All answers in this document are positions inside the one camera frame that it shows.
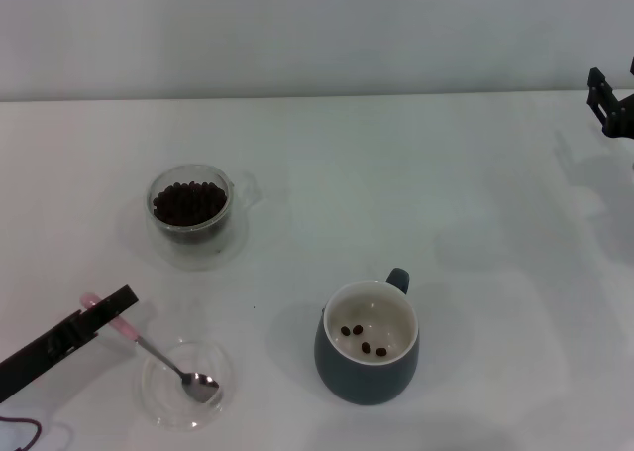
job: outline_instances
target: pink spoon handle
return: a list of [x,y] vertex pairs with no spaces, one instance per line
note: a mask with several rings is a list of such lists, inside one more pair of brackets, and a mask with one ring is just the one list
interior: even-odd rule
[[[97,294],[87,292],[81,297],[80,301],[81,305],[83,305],[86,309],[89,309],[90,307],[94,307],[95,305],[97,305],[97,303],[101,302],[101,299]],[[139,332],[137,332],[135,328],[122,317],[115,317],[110,322],[108,322],[108,325],[113,327],[121,335],[132,340],[133,342],[136,342],[139,338]]]

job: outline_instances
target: mug handle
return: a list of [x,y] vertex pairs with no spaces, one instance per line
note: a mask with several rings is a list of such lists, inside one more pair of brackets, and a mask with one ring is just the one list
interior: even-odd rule
[[409,288],[409,273],[401,268],[394,268],[385,282],[400,289],[403,294],[406,294]]

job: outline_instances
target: glass cup of coffee beans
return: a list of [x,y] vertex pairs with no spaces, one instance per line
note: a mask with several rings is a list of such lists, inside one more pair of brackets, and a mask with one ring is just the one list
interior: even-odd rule
[[146,195],[148,227],[162,256],[177,266],[219,253],[227,240],[234,200],[233,184],[205,165],[170,169],[155,179]]

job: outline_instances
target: white table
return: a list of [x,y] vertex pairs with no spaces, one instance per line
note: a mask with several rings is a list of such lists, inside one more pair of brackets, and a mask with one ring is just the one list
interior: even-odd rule
[[[131,393],[143,351],[104,329],[0,414],[41,419],[37,450],[631,451],[629,142],[584,92],[1,104],[0,358],[128,283],[127,318],[218,340],[237,389],[200,431],[154,427]],[[250,206],[242,249],[204,273],[144,226],[148,183],[190,162]],[[319,313],[395,266],[418,371],[354,406],[314,369]],[[0,449],[31,434],[0,425]]]

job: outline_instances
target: dark gray mug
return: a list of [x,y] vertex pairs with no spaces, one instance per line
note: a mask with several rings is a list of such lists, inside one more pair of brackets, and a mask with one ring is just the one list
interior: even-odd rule
[[[409,274],[396,268],[386,282],[355,282],[328,300],[315,337],[315,365],[338,397],[379,404],[412,380],[419,334],[416,313],[405,298],[408,286]],[[358,325],[363,331],[356,334]]]

